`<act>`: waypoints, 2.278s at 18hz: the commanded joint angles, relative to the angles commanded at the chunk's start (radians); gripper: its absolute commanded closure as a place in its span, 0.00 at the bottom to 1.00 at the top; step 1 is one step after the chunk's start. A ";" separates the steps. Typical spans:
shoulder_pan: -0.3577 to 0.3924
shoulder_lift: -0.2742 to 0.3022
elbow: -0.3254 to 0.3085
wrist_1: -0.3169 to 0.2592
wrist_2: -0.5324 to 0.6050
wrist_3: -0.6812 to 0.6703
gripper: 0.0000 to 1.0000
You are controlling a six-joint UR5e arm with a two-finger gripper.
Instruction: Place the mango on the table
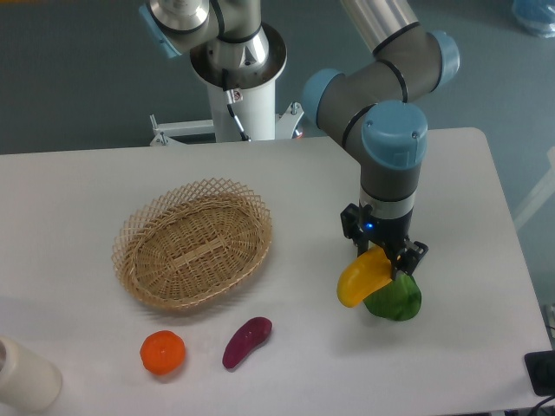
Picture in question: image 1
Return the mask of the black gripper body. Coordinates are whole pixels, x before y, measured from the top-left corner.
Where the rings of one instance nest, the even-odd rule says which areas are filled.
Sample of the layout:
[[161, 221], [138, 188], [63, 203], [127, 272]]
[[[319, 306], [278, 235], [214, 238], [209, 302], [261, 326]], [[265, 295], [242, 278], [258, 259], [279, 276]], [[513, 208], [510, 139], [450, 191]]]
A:
[[381, 247], [389, 260], [402, 248], [408, 236], [413, 211], [393, 219], [379, 218], [374, 215], [370, 205], [364, 207], [349, 204], [340, 214], [343, 235], [353, 243], [370, 241], [373, 246]]

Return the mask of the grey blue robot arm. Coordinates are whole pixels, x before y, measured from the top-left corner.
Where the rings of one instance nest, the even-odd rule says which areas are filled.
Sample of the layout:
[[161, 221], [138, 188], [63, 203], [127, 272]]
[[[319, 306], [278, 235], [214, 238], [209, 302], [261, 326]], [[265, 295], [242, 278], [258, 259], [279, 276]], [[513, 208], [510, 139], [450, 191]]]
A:
[[[304, 85], [305, 116], [361, 167], [360, 198], [341, 215], [360, 252], [382, 248], [392, 277], [411, 275], [427, 246], [408, 235], [428, 124], [415, 100], [452, 80], [455, 41], [424, 30], [405, 1], [346, 1], [343, 7], [374, 60], [353, 75], [332, 69]], [[216, 140], [274, 140], [275, 81], [287, 50], [258, 1], [146, 1], [153, 39], [170, 57], [188, 55], [209, 94]]]

